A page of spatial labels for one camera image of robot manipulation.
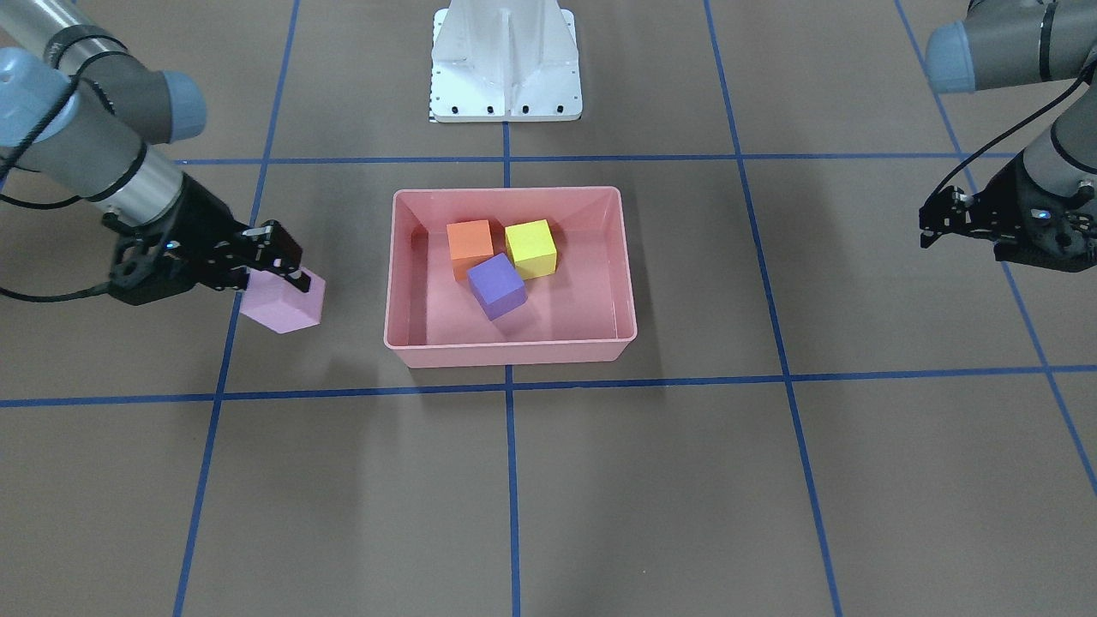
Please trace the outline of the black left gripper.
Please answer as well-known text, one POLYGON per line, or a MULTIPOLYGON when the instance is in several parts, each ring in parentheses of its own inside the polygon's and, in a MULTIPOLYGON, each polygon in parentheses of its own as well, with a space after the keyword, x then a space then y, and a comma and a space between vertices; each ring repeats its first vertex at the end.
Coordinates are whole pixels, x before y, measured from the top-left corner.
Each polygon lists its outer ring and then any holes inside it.
POLYGON ((1041 184, 1019 153, 977 195, 955 186, 937 190, 918 210, 920 248, 945 235, 987 231, 998 261, 1063 273, 1093 268, 1094 176, 1063 169, 1041 184))

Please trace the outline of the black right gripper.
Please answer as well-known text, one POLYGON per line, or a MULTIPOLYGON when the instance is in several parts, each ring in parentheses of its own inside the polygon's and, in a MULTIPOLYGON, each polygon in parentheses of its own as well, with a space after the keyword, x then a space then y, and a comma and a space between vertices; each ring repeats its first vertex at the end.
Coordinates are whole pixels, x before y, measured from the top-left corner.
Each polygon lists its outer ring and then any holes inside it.
POLYGON ((299 268, 304 250, 289 229, 274 218, 246 228, 220 198, 190 176, 183 177, 172 206, 152 223, 131 226, 106 213, 103 225, 117 234, 106 293, 127 305, 180 296, 197 285, 242 291, 247 266, 272 273, 299 293, 312 290, 312 274, 299 268), (242 262, 235 258, 239 233, 242 262))

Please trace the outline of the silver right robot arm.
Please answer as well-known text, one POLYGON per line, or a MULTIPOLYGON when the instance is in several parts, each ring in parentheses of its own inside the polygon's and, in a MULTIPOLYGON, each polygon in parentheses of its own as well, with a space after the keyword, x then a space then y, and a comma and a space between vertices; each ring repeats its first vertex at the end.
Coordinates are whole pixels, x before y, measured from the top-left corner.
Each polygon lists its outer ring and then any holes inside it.
POLYGON ((69 191, 55 202, 3 197, 36 211, 95 206, 117 242, 102 284, 55 296, 3 289, 4 298, 63 303, 110 296, 129 305, 197 285, 251 290, 291 306, 321 305, 321 278, 278 221, 247 225, 159 152, 207 124, 188 75, 152 71, 70 1, 4 1, 3 175, 48 176, 69 191))

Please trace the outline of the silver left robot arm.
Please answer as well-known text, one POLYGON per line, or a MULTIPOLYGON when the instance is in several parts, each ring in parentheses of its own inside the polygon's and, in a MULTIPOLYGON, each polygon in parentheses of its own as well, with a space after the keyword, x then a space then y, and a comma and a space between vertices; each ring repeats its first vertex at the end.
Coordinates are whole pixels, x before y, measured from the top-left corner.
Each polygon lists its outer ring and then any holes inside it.
POLYGON ((934 93, 1068 81, 1068 108, 968 195, 941 180, 918 212, 920 245, 959 235, 992 243, 996 261, 1062 273, 1093 268, 1096 99, 1093 1, 972 1, 928 40, 934 93))

